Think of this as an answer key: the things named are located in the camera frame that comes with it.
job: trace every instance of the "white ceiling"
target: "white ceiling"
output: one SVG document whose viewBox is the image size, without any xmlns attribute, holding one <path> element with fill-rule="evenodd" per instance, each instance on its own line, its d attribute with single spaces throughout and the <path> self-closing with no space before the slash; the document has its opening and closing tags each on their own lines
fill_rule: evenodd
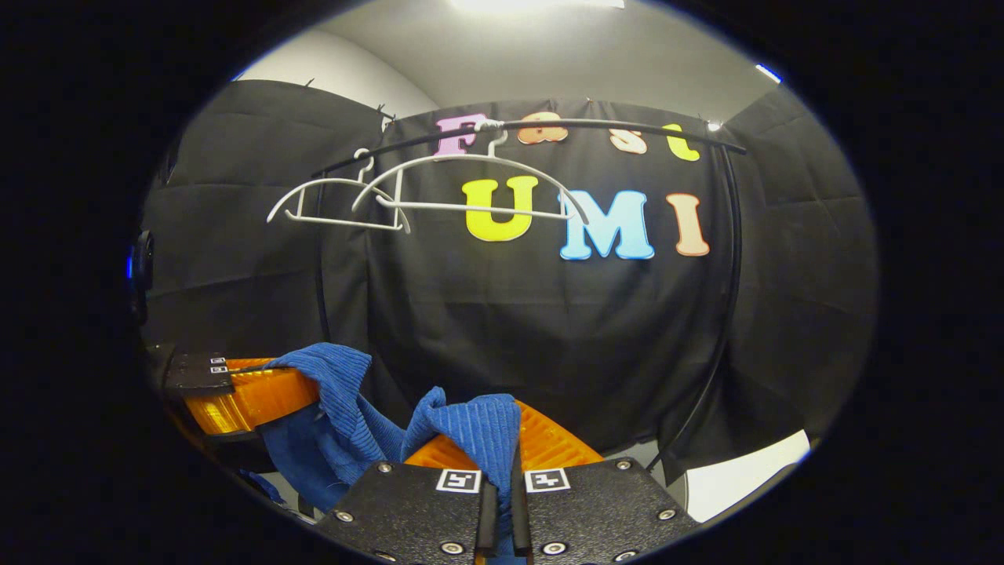
<svg viewBox="0 0 1004 565">
<path fill-rule="evenodd" d="M 688 16 L 634 0 L 501 14 L 373 0 L 318 27 L 387 61 L 441 107 L 588 96 L 726 120 L 776 87 Z"/>
</svg>

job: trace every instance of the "blue light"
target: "blue light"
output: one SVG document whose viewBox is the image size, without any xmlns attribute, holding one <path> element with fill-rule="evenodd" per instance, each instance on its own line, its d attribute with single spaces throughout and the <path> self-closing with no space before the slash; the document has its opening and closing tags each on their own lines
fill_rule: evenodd
<svg viewBox="0 0 1004 565">
<path fill-rule="evenodd" d="M 760 72 L 763 72 L 767 76 L 770 76 L 770 79 L 773 80 L 774 82 L 777 82 L 778 84 L 781 83 L 781 77 L 771 72 L 771 70 L 766 66 L 758 64 L 756 65 L 756 69 L 759 70 Z"/>
</svg>

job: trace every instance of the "blue letter m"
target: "blue letter m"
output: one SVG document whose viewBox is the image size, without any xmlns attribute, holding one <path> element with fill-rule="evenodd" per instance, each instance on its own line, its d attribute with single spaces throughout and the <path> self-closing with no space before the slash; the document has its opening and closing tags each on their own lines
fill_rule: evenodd
<svg viewBox="0 0 1004 565">
<path fill-rule="evenodd" d="M 582 225 L 578 217 L 569 218 L 568 242 L 561 247 L 561 257 L 568 260 L 587 259 L 592 249 L 585 244 L 585 233 L 588 231 L 592 244 L 600 256 L 610 254 L 613 238 L 620 233 L 620 244 L 617 245 L 617 256 L 622 259 L 651 259 L 656 249 L 649 244 L 649 236 L 645 230 L 645 194 L 635 190 L 621 190 L 613 197 L 610 211 L 603 214 L 602 210 L 584 190 L 570 191 L 578 200 L 589 225 Z"/>
</svg>

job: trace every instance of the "bolt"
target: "bolt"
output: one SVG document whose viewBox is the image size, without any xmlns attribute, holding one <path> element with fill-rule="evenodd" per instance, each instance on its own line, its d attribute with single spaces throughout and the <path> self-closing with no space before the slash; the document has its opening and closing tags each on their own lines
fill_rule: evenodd
<svg viewBox="0 0 1004 565">
<path fill-rule="evenodd" d="M 567 547 L 561 542 L 554 542 L 544 546 L 544 553 L 547 555 L 558 555 L 559 553 L 564 553 Z"/>
</svg>

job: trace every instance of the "plastic hanger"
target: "plastic hanger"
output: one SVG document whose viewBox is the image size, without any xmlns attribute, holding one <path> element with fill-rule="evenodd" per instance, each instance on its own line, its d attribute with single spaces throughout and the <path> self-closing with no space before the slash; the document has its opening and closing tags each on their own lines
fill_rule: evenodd
<svg viewBox="0 0 1004 565">
<path fill-rule="evenodd" d="M 480 131 L 483 128 L 483 126 L 486 126 L 486 125 L 489 126 L 489 127 L 499 127 L 502 123 L 503 123 L 502 121 L 497 121 L 497 120 L 494 120 L 494 119 L 486 119 L 486 120 L 483 120 L 483 121 L 479 121 L 474 126 L 474 130 L 475 131 Z M 378 176 L 376 178 L 374 178 L 373 180 L 371 180 L 369 182 L 369 184 L 365 185 L 363 187 L 363 189 L 361 191 L 359 191 L 359 195 L 356 196 L 355 197 L 355 201 L 352 202 L 352 210 L 354 211 L 356 209 L 356 207 L 358 207 L 359 203 L 362 202 L 362 198 L 366 194 L 368 194 L 370 190 L 372 190 L 374 192 L 378 190 L 376 189 L 376 185 L 378 184 L 384 182 L 391 175 L 397 174 L 398 175 L 398 180 L 397 180 L 397 187 L 395 189 L 395 197 L 394 197 L 394 199 L 391 199 L 387 195 L 387 193 L 384 193 L 384 192 L 379 192 L 378 193 L 376 202 L 379 204 L 381 204 L 382 206 L 385 206 L 385 207 L 388 207 L 388 208 L 395 208 L 397 210 L 400 210 L 401 208 L 425 208 L 425 209 L 432 209 L 432 210 L 458 210 L 458 211 L 460 211 L 460 210 L 464 210 L 464 211 L 466 211 L 466 210 L 477 210 L 477 211 L 485 211 L 485 212 L 500 212 L 500 213 L 506 213 L 506 214 L 520 214 L 520 215 L 536 216 L 536 217 L 542 217 L 542 218 L 553 218 L 553 219 L 561 219 L 561 220 L 566 220 L 566 219 L 572 218 L 572 217 L 574 217 L 577 214 L 581 218 L 582 223 L 585 224 L 585 225 L 588 225 L 589 220 L 588 220 L 588 218 L 585 215 L 585 211 L 582 210 L 582 207 L 579 205 L 578 201 L 575 200 L 575 197 L 571 195 L 571 193 L 568 191 L 567 188 L 564 187 L 563 184 L 561 184 L 560 182 L 558 182 L 557 180 L 555 180 L 553 177 L 547 175 L 546 173 L 543 173 L 543 172 L 541 172 L 541 171 L 539 171 L 537 169 L 534 169 L 533 167 L 530 167 L 529 165 L 524 165 L 523 163 L 519 163 L 517 161 L 511 161 L 509 159 L 502 159 L 501 157 L 496 157 L 495 156 L 495 146 L 498 145 L 498 144 L 505 143 L 505 140 L 508 137 L 509 137 L 509 132 L 507 130 L 505 130 L 505 129 L 502 129 L 502 134 L 500 136 L 492 139 L 492 142 L 488 144 L 488 155 L 465 154 L 465 155 L 443 155 L 443 156 L 420 157 L 418 159 L 413 159 L 412 161 L 406 161 L 405 163 L 402 163 L 401 165 L 393 167 L 393 168 L 389 169 L 387 172 L 381 174 L 380 176 Z M 571 203 L 571 205 L 574 208 L 574 210 L 572 212 L 568 212 L 568 213 L 563 213 L 562 214 L 562 213 L 553 213 L 553 212 L 538 212 L 536 210 L 514 210 L 513 208 L 497 208 L 497 207 L 494 207 L 494 206 L 470 206 L 470 205 L 467 205 L 467 204 L 445 204 L 445 203 L 441 203 L 441 202 L 411 202 L 411 201 L 404 201 L 403 202 L 403 201 L 401 201 L 402 174 L 405 172 L 406 169 L 411 169 L 412 167 L 417 167 L 417 166 L 422 165 L 424 163 L 432 163 L 432 162 L 440 162 L 440 161 L 452 161 L 452 160 L 486 161 L 486 162 L 489 162 L 489 163 L 500 163 L 500 164 L 508 165 L 508 166 L 516 168 L 516 169 L 522 169 L 522 170 L 524 170 L 524 171 L 526 171 L 528 173 L 536 175 L 536 176 L 538 176 L 538 177 L 540 177 L 540 178 L 542 178 L 542 179 L 550 182 L 555 187 L 557 187 L 558 192 L 561 195 L 560 205 L 561 205 L 561 209 L 563 211 L 567 212 L 567 210 L 568 210 L 568 203 L 569 202 Z"/>
<path fill-rule="evenodd" d="M 364 148 L 357 150 L 355 152 L 354 157 L 357 158 L 364 151 L 367 151 L 367 150 L 364 149 Z M 411 233 L 412 232 L 412 225 L 408 221 L 408 216 L 406 216 L 405 212 L 402 211 L 402 210 L 395 210 L 394 225 L 386 225 L 386 224 L 382 224 L 382 223 L 357 222 L 357 221 L 352 221 L 352 220 L 334 220 L 334 219 L 330 219 L 330 218 L 317 218 L 317 217 L 304 216 L 303 215 L 303 197 L 304 197 L 304 192 L 306 192 L 306 189 L 308 187 L 311 187 L 311 186 L 314 186 L 314 185 L 319 185 L 319 184 L 348 184 L 348 185 L 352 185 L 352 186 L 365 187 L 367 185 L 366 185 L 366 183 L 362 182 L 362 177 L 365 175 L 366 171 L 371 171 L 372 170 L 374 164 L 375 164 L 375 159 L 372 158 L 372 157 L 370 157 L 369 158 L 369 163 L 361 171 L 359 171 L 358 179 L 354 180 L 354 181 L 351 180 L 351 179 L 316 179 L 316 180 L 312 180 L 312 181 L 309 181 L 309 182 L 305 182 L 305 183 L 297 186 L 296 188 L 294 188 L 294 189 L 290 190 L 289 192 L 287 192 L 285 196 L 283 196 L 282 198 L 280 198 L 279 201 L 275 203 L 275 206 L 272 207 L 272 211 L 268 213 L 268 217 L 265 219 L 265 223 L 271 222 L 272 218 L 275 217 L 276 212 L 279 211 L 279 208 L 282 206 L 282 204 L 285 203 L 286 200 L 289 200 L 290 198 L 292 198 L 292 196 L 294 194 L 296 194 L 297 192 L 299 192 L 300 199 L 299 199 L 299 202 L 296 205 L 296 213 L 293 214 L 288 209 L 285 210 L 286 217 L 289 218 L 289 219 L 291 219 L 291 220 L 293 220 L 293 221 L 313 222 L 313 223 L 328 223 L 328 224 L 337 224 L 337 225 L 355 225 L 355 226 L 359 226 L 359 227 L 370 227 L 370 228 L 374 228 L 374 229 L 389 229 L 389 230 L 393 230 L 393 231 L 399 231 L 401 229 L 404 229 L 405 233 Z M 398 190 L 397 190 L 399 193 L 401 191 L 401 183 L 402 183 L 402 177 L 399 175 L 398 176 Z M 378 188 L 373 188 L 372 191 L 375 192 L 379 197 L 382 196 L 382 197 L 385 197 L 387 199 L 391 198 L 391 196 L 388 193 L 386 193 L 383 190 L 380 190 Z M 352 211 L 355 210 L 355 208 L 358 205 L 358 203 L 359 203 L 359 198 L 356 198 L 355 201 L 352 203 Z"/>
</svg>

